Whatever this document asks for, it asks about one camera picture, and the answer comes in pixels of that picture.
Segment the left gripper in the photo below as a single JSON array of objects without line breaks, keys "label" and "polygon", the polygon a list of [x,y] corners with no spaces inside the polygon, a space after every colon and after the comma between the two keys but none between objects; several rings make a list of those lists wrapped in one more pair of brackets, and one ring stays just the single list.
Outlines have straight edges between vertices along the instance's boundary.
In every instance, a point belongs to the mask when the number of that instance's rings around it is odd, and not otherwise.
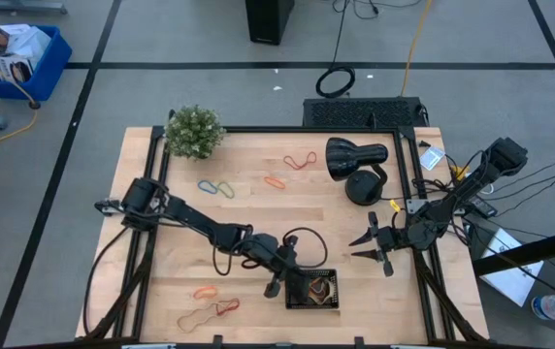
[{"label": "left gripper", "polygon": [[252,237],[252,260],[273,274],[263,293],[265,298],[275,298],[284,284],[287,305],[307,304],[310,278],[296,265],[297,242],[297,237],[288,237],[282,243],[270,235]]}]

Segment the long black rubber band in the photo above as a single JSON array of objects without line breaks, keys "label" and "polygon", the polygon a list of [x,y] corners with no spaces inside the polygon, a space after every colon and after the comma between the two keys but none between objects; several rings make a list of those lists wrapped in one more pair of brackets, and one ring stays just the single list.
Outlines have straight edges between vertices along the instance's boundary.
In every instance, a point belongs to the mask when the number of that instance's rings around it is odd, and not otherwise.
[{"label": "long black rubber band", "polygon": [[325,265],[325,263],[327,262],[328,257],[329,257],[329,249],[328,249],[327,243],[326,243],[325,239],[323,238],[323,236],[322,236],[319,232],[317,232],[316,230],[314,230],[314,229],[312,229],[312,228],[309,228],[309,227],[297,227],[297,228],[291,229],[290,231],[286,232],[286,233],[282,236],[282,243],[283,243],[283,244],[286,244],[286,241],[287,241],[295,232],[298,232],[298,231],[306,231],[306,232],[310,232],[310,233],[312,233],[313,235],[315,235],[315,236],[319,239],[319,241],[321,242],[321,245],[322,245],[322,247],[323,247],[323,253],[324,253],[324,255],[323,255],[322,261],[319,262],[319,263],[317,263],[317,264],[315,264],[315,265],[301,265],[301,264],[296,264],[296,266],[297,266],[298,268],[300,268],[300,269],[317,269],[317,268],[320,268],[320,267],[322,267],[323,265]]}]

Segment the long tan rubber band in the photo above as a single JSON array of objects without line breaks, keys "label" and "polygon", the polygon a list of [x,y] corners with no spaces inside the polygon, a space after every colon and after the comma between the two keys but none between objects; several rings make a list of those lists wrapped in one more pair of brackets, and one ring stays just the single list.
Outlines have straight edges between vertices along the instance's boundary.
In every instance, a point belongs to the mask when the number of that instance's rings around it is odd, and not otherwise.
[{"label": "long tan rubber band", "polygon": [[192,333],[198,327],[207,324],[211,319],[219,316],[222,303],[212,302],[181,315],[177,319],[177,327],[182,333]]}]

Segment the black slotted plastic bin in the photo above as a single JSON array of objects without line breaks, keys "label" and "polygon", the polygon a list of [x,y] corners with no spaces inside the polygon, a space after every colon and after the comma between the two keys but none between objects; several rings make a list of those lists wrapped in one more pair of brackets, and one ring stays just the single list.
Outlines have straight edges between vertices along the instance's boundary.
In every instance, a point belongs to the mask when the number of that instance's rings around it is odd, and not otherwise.
[{"label": "black slotted plastic bin", "polygon": [[287,305],[285,306],[287,309],[338,309],[340,307],[339,301],[339,287],[338,287],[338,278],[337,278],[337,271],[336,270],[304,270],[304,272],[310,278],[310,283],[318,277],[327,278],[331,284],[333,285],[333,295],[331,298],[328,298],[324,303],[317,303],[314,299],[309,297],[309,290],[308,290],[308,299],[306,305]]}]

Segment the thin red rubber band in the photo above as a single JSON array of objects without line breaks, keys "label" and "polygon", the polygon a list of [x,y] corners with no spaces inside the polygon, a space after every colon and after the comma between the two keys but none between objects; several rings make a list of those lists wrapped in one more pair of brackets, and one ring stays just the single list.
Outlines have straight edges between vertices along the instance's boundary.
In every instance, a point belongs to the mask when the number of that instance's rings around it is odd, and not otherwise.
[{"label": "thin red rubber band", "polygon": [[290,155],[284,156],[282,161],[293,170],[300,171],[307,165],[314,164],[317,161],[317,155],[314,151],[309,152],[306,156],[306,159],[301,164],[297,163],[295,159]]}]

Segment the black desk lamp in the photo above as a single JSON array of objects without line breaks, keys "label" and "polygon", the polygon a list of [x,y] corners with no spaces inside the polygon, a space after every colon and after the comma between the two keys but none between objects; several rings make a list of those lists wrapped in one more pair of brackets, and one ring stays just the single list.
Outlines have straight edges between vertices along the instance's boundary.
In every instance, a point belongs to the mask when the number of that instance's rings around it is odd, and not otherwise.
[{"label": "black desk lamp", "polygon": [[380,143],[356,145],[344,138],[330,138],[325,160],[330,177],[345,181],[346,196],[358,206],[371,206],[380,200],[387,173],[380,167],[388,149]]}]

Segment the small clear plastic bag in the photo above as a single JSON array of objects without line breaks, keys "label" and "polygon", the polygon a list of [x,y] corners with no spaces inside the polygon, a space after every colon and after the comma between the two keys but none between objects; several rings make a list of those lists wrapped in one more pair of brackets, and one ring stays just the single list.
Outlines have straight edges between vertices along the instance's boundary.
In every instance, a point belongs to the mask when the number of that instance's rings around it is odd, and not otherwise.
[{"label": "small clear plastic bag", "polygon": [[420,156],[420,165],[427,171],[431,171],[444,157],[445,152],[443,150],[430,146]]}]

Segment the black power brick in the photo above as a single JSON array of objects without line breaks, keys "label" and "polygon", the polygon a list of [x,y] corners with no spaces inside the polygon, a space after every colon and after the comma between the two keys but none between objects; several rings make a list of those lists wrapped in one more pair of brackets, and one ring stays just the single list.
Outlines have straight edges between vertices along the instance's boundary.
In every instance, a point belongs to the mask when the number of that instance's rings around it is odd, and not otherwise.
[{"label": "black power brick", "polygon": [[478,196],[470,198],[466,211],[475,213],[484,219],[489,219],[497,215],[498,211]]}]

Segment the black perforated computer case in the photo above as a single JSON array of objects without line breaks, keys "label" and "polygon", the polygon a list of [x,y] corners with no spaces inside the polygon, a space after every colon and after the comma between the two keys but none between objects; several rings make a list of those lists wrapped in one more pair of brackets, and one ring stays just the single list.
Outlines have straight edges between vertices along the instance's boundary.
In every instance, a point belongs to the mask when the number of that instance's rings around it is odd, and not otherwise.
[{"label": "black perforated computer case", "polygon": [[303,107],[307,127],[429,126],[426,107],[417,97],[307,99]]}]

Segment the white paper board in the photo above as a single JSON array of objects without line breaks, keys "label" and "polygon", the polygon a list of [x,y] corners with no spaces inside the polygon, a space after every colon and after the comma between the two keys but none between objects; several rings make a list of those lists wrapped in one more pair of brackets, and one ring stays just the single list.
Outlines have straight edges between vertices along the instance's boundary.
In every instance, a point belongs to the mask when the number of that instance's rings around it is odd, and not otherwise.
[{"label": "white paper board", "polygon": [[[494,252],[502,253],[521,245],[521,242],[509,235],[504,229],[499,228],[484,248],[481,257],[494,256]],[[525,304],[535,284],[534,278],[519,268],[484,274],[481,279],[518,306]]]}]

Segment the potted artificial plant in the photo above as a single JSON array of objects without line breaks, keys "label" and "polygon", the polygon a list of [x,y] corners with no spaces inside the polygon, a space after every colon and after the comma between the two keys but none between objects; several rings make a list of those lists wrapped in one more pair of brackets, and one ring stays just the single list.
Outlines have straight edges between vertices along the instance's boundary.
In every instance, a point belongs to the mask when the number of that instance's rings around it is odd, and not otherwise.
[{"label": "potted artificial plant", "polygon": [[198,105],[170,110],[164,131],[171,155],[194,160],[208,159],[226,134],[218,114]]}]

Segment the black tower cabinet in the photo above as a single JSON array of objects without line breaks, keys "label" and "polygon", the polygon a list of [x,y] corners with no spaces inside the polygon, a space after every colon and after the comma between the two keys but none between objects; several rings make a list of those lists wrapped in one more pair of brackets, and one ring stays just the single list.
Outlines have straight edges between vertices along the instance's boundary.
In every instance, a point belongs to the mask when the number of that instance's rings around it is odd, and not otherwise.
[{"label": "black tower cabinet", "polygon": [[294,0],[245,0],[250,40],[279,46],[294,5]]}]

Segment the blue plastic tote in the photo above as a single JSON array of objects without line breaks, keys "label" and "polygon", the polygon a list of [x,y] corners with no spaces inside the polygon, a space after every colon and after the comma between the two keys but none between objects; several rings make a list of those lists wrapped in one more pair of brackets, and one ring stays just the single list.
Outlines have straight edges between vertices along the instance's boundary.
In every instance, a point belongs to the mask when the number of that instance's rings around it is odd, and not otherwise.
[{"label": "blue plastic tote", "polygon": [[24,83],[0,79],[0,98],[41,102],[49,99],[72,54],[72,49],[55,26],[37,26],[51,37],[48,48],[40,60],[30,60],[32,78]]}]

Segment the black aluminium table frame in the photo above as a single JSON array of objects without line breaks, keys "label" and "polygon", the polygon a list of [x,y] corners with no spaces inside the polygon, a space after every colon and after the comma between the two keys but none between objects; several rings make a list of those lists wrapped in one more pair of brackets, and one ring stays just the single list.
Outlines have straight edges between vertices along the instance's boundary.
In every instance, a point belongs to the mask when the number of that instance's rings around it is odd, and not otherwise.
[{"label": "black aluminium table frame", "polygon": [[[245,270],[239,259],[214,252],[208,240],[183,228],[161,226],[153,232],[133,232],[122,226],[120,214],[103,221],[97,250],[101,256],[91,279],[79,334],[98,334],[99,323],[122,288],[139,280],[127,305],[108,329],[109,336],[132,336],[142,342],[176,345],[204,344],[216,339],[227,345],[258,344],[419,344],[432,338],[455,338],[458,329],[417,275],[410,251],[392,252],[394,274],[386,277],[380,263],[353,257],[361,247],[349,246],[368,225],[368,211],[352,204],[341,183],[332,180],[324,161],[331,129],[303,127],[232,127],[206,160],[171,157],[164,150],[158,127],[129,128],[117,147],[117,166],[110,196],[121,198],[133,179],[146,175],[164,183],[190,206],[220,223],[251,225],[258,233],[281,238],[297,227],[309,227],[325,239],[327,269],[337,271],[338,309],[292,310],[284,296],[263,295],[270,274]],[[301,164],[314,151],[317,161],[295,171],[282,159]],[[280,179],[283,190],[264,181]],[[197,183],[228,182],[233,199],[212,195]],[[323,247],[310,232],[295,232],[301,264],[323,259]],[[214,286],[212,299],[195,300],[193,293]],[[182,333],[177,319],[212,302],[240,300],[240,307],[211,319],[192,333]]]}]

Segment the gray metal bracket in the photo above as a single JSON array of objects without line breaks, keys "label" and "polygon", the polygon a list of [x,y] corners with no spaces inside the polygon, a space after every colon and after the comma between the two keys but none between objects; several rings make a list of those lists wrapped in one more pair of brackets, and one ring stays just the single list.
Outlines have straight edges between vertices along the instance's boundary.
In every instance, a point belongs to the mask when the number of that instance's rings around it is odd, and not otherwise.
[{"label": "gray metal bracket", "polygon": [[121,201],[115,199],[105,199],[98,201],[94,204],[94,207],[106,217],[124,212]]}]

